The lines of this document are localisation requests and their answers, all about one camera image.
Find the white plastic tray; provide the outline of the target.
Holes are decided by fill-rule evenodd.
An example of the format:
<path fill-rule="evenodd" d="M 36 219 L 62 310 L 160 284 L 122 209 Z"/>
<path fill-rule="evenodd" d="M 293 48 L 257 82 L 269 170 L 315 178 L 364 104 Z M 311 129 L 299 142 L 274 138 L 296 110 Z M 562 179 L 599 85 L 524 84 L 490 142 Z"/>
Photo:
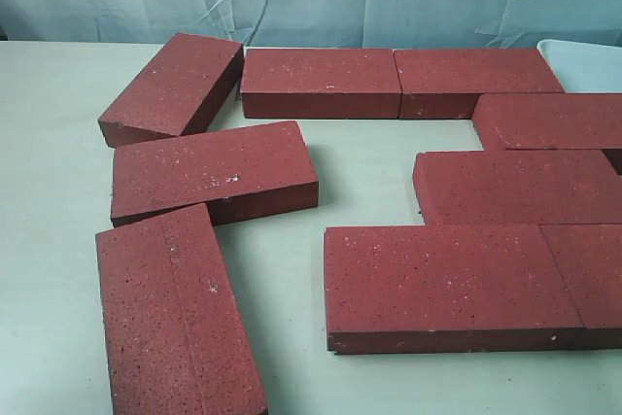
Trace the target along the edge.
<path fill-rule="evenodd" d="M 621 92 L 620 47 L 545 39 L 539 41 L 536 48 L 565 92 Z"/>

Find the long red brick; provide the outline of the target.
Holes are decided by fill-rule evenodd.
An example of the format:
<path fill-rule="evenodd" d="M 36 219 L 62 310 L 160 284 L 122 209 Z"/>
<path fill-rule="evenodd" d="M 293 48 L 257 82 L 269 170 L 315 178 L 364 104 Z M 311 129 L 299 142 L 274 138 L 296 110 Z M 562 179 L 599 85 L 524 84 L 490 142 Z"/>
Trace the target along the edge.
<path fill-rule="evenodd" d="M 205 205 L 100 232 L 95 243 L 114 413 L 267 413 Z"/>

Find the right third row red brick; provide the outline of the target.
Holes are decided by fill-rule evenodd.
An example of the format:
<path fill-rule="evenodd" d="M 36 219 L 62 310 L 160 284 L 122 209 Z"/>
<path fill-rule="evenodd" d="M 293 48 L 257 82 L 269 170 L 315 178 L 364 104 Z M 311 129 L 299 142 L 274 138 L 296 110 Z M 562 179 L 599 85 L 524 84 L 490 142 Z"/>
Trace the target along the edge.
<path fill-rule="evenodd" d="M 419 153 L 413 185 L 428 225 L 621 223 L 621 179 L 597 150 Z"/>

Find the back row left red brick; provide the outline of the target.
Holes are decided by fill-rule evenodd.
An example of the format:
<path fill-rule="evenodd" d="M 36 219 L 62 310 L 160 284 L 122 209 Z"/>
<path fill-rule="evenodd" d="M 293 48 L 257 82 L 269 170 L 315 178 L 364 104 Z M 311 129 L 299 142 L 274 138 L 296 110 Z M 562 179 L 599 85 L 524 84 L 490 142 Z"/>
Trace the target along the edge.
<path fill-rule="evenodd" d="M 388 49 L 249 49 L 240 93 L 248 119 L 393 120 L 401 100 Z"/>

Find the angled red brick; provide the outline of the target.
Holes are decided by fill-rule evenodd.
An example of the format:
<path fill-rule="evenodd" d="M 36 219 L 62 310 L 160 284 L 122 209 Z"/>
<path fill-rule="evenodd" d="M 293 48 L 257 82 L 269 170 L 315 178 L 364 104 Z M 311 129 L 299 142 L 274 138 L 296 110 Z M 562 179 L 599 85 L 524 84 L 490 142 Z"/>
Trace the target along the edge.
<path fill-rule="evenodd" d="M 175 34 L 99 117 L 107 146 L 206 131 L 243 66 L 238 42 Z"/>

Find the front right edge red brick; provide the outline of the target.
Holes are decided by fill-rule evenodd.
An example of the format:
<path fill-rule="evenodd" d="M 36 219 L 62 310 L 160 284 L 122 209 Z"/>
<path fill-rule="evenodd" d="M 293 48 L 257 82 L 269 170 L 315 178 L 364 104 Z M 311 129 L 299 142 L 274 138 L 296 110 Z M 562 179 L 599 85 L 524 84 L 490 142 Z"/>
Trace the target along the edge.
<path fill-rule="evenodd" d="M 621 347 L 621 226 L 540 228 L 583 323 L 573 350 Z"/>

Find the front large red brick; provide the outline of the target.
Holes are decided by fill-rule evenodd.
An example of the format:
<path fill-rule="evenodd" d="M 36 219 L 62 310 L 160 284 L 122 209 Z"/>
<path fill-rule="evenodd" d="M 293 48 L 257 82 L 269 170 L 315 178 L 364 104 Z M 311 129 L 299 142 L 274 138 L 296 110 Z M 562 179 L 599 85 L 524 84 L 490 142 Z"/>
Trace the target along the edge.
<path fill-rule="evenodd" d="M 584 328 L 536 225 L 330 227 L 324 285 L 340 355 L 549 351 Z"/>

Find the right second row red brick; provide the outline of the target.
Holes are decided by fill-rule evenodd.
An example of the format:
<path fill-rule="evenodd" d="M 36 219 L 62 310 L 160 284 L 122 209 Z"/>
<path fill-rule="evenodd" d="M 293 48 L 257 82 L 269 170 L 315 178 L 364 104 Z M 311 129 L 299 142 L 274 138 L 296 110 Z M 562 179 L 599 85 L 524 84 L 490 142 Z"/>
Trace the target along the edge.
<path fill-rule="evenodd" d="M 619 93 L 489 93 L 472 122 L 485 150 L 600 150 L 621 171 Z"/>

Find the back row right red brick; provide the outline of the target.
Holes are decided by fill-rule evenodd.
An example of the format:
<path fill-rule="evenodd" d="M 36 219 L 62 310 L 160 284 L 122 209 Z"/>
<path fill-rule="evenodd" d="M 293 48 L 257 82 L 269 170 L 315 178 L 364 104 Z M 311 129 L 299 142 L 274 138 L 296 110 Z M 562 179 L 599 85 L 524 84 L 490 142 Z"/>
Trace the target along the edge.
<path fill-rule="evenodd" d="M 564 89 L 536 49 L 395 50 L 401 120 L 464 120 L 487 93 Z"/>

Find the red brick with white scratches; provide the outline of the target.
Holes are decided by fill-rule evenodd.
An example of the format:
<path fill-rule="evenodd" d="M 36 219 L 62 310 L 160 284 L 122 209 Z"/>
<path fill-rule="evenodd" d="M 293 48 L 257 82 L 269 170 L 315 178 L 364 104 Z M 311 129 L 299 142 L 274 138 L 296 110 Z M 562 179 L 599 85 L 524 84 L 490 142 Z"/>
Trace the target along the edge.
<path fill-rule="evenodd" d="M 128 225 L 203 203 L 213 225 L 315 208 L 319 178 L 295 121 L 122 146 L 110 219 Z"/>

